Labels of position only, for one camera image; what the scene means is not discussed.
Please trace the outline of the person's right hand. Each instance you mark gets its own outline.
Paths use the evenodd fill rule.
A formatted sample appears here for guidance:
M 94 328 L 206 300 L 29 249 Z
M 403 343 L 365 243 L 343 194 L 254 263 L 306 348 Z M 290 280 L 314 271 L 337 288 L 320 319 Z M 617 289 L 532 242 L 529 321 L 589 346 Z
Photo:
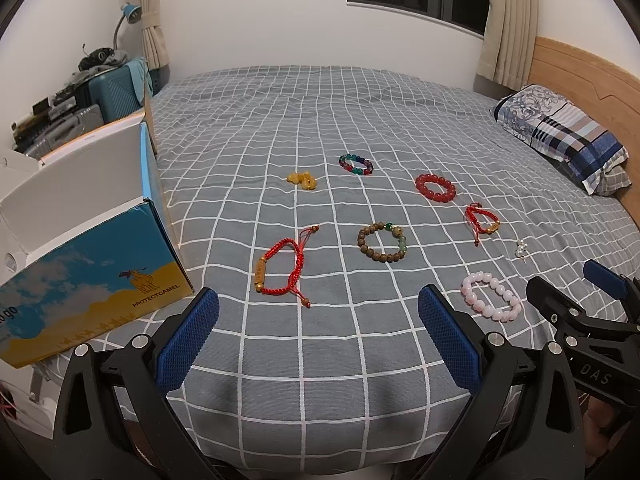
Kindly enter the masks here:
M 615 434 L 610 434 L 614 416 L 614 408 L 611 405 L 590 396 L 587 409 L 582 415 L 587 467 L 591 467 L 599 458 L 611 452 L 623 437 L 627 425 Z

